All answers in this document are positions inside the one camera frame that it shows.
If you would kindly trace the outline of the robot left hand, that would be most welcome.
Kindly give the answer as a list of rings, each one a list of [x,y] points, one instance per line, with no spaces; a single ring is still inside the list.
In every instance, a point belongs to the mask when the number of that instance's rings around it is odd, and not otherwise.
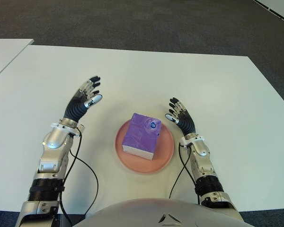
[[[89,108],[102,99],[102,95],[96,88],[100,86],[100,77],[94,76],[85,81],[75,92],[69,101],[60,123],[71,128],[76,128],[79,120]]]

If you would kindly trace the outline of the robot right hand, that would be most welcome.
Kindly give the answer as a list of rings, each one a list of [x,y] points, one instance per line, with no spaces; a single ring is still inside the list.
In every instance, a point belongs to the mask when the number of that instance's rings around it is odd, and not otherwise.
[[[169,113],[165,117],[181,129],[184,136],[196,133],[195,123],[186,107],[175,97],[169,100]]]

